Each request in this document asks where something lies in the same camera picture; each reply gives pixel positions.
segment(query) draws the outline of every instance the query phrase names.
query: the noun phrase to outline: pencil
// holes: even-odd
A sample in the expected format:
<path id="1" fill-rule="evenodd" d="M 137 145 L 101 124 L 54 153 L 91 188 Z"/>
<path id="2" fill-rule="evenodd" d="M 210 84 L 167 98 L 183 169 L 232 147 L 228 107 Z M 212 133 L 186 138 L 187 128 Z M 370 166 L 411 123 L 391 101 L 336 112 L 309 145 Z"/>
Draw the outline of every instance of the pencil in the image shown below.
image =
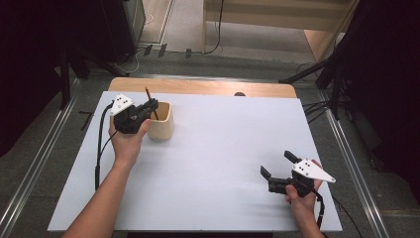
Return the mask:
<path id="1" fill-rule="evenodd" d="M 152 97 L 151 97 L 151 94 L 149 93 L 148 88 L 147 88 L 147 87 L 145 87 L 145 89 L 146 89 L 146 93 L 148 94 L 148 99 L 149 99 L 149 100 L 151 100 L 151 99 L 152 99 Z M 156 111 L 156 110 L 154 110 L 154 113 L 155 113 L 155 117 L 156 117 L 156 118 L 157 118 L 157 120 L 158 120 L 158 114 L 157 114 L 157 111 Z"/>

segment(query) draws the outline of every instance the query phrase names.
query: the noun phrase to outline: white tabletop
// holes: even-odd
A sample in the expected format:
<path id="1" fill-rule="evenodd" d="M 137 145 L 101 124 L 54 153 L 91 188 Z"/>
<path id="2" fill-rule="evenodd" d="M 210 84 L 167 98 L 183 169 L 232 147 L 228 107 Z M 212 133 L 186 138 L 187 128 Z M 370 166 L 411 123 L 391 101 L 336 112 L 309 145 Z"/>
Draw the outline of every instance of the white tabletop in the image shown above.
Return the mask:
<path id="1" fill-rule="evenodd" d="M 94 193 L 100 116 L 116 94 L 104 92 L 99 101 L 49 231 L 66 230 Z M 124 94 L 136 106 L 147 101 L 145 93 Z M 116 230 L 297 230 L 289 204 L 283 195 L 268 192 L 260 166 L 285 179 L 291 176 L 292 163 L 284 151 L 320 161 L 299 99 L 159 93 L 153 97 L 172 104 L 174 133 L 166 142 L 145 137 Z M 103 143 L 109 138 L 108 118 Z M 101 180 L 113 155 L 109 144 L 102 156 Z M 319 192 L 326 206 L 321 229 L 341 231 L 325 182 Z"/>

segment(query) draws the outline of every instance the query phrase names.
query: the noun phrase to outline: wooden pen holder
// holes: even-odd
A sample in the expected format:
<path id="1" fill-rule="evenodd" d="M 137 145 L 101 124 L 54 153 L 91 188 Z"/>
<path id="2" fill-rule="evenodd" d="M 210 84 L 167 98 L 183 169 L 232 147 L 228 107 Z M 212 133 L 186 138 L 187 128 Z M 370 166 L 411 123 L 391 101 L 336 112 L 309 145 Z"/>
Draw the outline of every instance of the wooden pen holder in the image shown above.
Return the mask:
<path id="1" fill-rule="evenodd" d="M 173 113 L 172 106 L 168 102 L 159 102 L 157 117 L 152 113 L 152 125 L 148 135 L 154 141 L 165 141 L 170 139 L 173 134 Z"/>

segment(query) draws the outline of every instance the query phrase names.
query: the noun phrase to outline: white plastic mount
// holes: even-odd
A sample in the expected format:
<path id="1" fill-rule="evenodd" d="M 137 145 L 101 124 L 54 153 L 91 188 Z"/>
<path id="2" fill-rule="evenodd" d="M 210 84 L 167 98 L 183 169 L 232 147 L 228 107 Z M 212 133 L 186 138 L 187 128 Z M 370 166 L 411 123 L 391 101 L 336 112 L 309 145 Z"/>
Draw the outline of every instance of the white plastic mount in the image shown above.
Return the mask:
<path id="1" fill-rule="evenodd" d="M 121 93 L 118 93 L 117 97 L 115 98 L 114 105 L 111 108 L 111 116 L 117 115 L 118 113 L 124 111 L 127 107 L 133 104 L 134 101 L 131 98 Z"/>
<path id="2" fill-rule="evenodd" d="M 328 175 L 312 161 L 305 159 L 293 166 L 293 170 L 304 177 L 319 179 L 327 182 L 336 182 L 336 179 Z"/>

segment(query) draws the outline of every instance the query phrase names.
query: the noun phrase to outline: gray carpet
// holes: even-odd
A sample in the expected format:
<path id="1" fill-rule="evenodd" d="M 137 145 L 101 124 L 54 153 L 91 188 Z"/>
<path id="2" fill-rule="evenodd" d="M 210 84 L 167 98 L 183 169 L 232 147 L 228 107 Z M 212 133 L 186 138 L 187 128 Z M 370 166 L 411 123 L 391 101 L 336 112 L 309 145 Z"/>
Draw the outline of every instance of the gray carpet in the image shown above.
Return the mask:
<path id="1" fill-rule="evenodd" d="M 276 83 L 279 78 L 295 74 L 298 64 L 281 61 L 252 59 L 229 59 L 193 56 L 186 59 L 181 54 L 166 54 L 158 58 L 156 52 L 148 57 L 138 56 L 139 69 L 131 76 L 144 74 L 189 75 L 207 77 L 244 78 L 249 81 Z M 130 59 L 121 65 L 127 70 L 136 67 Z M 59 138 L 49 156 L 10 237 L 59 237 L 61 234 L 47 232 L 57 199 L 71 170 L 85 131 L 81 128 L 86 120 L 79 111 L 94 111 L 102 91 L 107 90 L 113 76 L 102 68 L 91 64 L 89 79 L 81 79 L 80 91 L 74 107 Z M 314 86 L 315 75 L 294 84 L 302 104 L 320 101 L 318 89 Z M 0 158 L 0 208 L 4 209 L 23 179 L 32 158 L 36 155 L 48 129 L 53 123 L 59 107 L 58 95 L 21 137 L 13 150 Z M 393 173 L 379 173 L 368 161 L 368 152 L 361 141 L 357 129 L 340 110 L 341 122 L 349 143 L 354 150 L 367 184 L 383 216 L 391 237 L 415 237 L 420 234 L 420 216 L 407 215 L 407 210 L 419 210 L 419 205 L 411 194 L 406 182 Z M 347 170 L 336 138 L 331 130 L 326 114 L 310 124 L 315 144 L 324 168 L 337 179 L 330 185 L 332 194 L 340 200 L 354 218 L 363 237 L 374 237 L 364 208 L 355 190 L 355 185 Z M 328 233 L 329 237 L 358 237 L 357 230 L 349 216 L 339 210 L 344 231 Z M 297 232 L 278 233 L 274 237 L 299 237 Z"/>

